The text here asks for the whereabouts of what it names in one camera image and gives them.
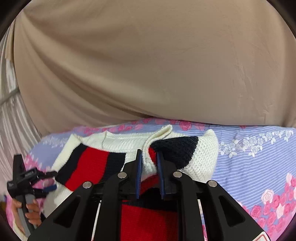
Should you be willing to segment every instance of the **white curtain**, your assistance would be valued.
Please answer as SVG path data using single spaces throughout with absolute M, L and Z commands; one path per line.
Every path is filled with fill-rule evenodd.
M 41 139 L 23 103 L 14 65 L 5 59 L 8 31 L 0 42 L 0 195 L 12 179 L 14 154 L 25 157 Z

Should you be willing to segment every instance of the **navy stripe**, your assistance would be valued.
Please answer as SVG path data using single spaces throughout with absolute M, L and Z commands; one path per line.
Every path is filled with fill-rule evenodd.
M 182 169 L 190 162 L 197 143 L 198 137 L 175 137 L 155 141 L 151 148 L 155 152 L 162 151 L 165 160 L 173 162 L 177 169 Z
M 101 181 L 107 181 L 112 175 L 119 173 L 124 165 L 125 159 L 125 153 L 110 152 Z
M 76 170 L 79 158 L 81 157 L 82 153 L 87 149 L 86 145 L 80 144 L 76 147 L 71 155 L 69 160 L 66 164 L 58 171 L 56 176 L 56 181 L 65 185 L 66 182 L 70 179 L 72 173 Z

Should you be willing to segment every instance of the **white rose print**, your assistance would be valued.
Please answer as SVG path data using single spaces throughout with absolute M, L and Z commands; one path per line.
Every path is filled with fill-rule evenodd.
M 249 152 L 249 156 L 255 157 L 255 154 L 258 152 L 258 147 L 251 146 L 251 152 Z
M 242 151 L 244 151 L 244 152 L 246 151 L 246 149 L 248 149 L 251 146 L 250 142 L 246 139 L 243 139 L 242 145 L 243 145 Z
M 284 137 L 284 140 L 286 142 L 288 142 L 289 138 L 291 137 L 291 135 L 294 135 L 294 132 L 292 130 L 287 130 L 286 131 L 286 136 Z
M 241 144 L 236 144 L 235 145 L 235 149 L 240 150 L 241 148 L 242 148 L 242 145 Z
M 267 133 L 266 133 L 266 137 L 267 137 L 269 140 L 271 140 L 271 139 L 272 139 L 272 134 L 271 134 L 270 132 L 267 132 Z
M 257 144 L 257 139 L 256 139 L 255 136 L 250 137 L 250 143 L 251 143 L 252 146 Z
M 285 209 L 285 205 L 282 206 L 281 204 L 277 207 L 276 209 L 276 216 L 278 219 L 280 219 L 280 217 L 282 217 L 284 215 L 284 209 Z
M 258 144 L 259 144 L 259 145 L 262 145 L 262 144 L 263 144 L 263 140 L 262 140 L 262 138 L 259 138 L 259 139 L 258 139 Z
M 223 151 L 225 154 L 231 153 L 231 149 L 229 149 L 228 147 L 225 147 Z
M 291 180 L 292 180 L 293 175 L 291 173 L 287 173 L 286 175 L 286 182 L 291 186 Z
M 272 202 L 272 198 L 274 197 L 274 192 L 270 189 L 265 190 L 265 192 L 261 196 L 261 201 L 266 204 L 268 201 L 269 203 Z
M 221 155 L 228 155 L 229 158 L 232 158 L 234 155 L 238 155 L 242 152 L 246 152 L 248 148 L 249 151 L 247 152 L 249 156 L 255 157 L 255 155 L 263 150 L 264 143 L 269 142 L 270 144 L 275 144 L 276 141 L 280 141 L 282 135 L 285 135 L 284 140 L 288 142 L 289 138 L 294 134 L 293 130 L 285 130 L 285 131 L 271 131 L 266 133 L 259 133 L 254 136 L 244 136 L 241 139 L 234 139 L 230 143 L 221 142 L 219 144 L 219 153 Z
M 235 144 L 233 142 L 232 143 L 229 143 L 228 147 L 231 148 L 231 149 L 232 148 L 235 148 Z

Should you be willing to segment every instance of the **gray handle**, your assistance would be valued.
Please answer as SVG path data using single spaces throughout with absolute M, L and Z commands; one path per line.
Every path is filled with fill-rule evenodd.
M 25 236 L 29 237 L 30 234 L 37 228 L 37 226 L 29 223 L 27 217 L 25 216 L 25 213 L 33 212 L 32 210 L 27 209 L 26 204 L 32 204 L 33 200 L 35 199 L 35 196 L 32 194 L 26 194 L 25 198 L 24 196 L 17 196 L 16 199 L 22 203 L 22 207 L 18 208 L 17 212 L 20 216 L 20 221 L 25 230 Z

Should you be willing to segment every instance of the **sweater sleeve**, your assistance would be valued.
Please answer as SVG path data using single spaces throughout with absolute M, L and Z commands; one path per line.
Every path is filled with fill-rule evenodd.
M 28 238 L 24 235 L 24 233 L 18 228 L 14 220 L 12 223 L 12 230 L 16 233 L 16 235 L 20 238 L 21 241 L 28 240 Z

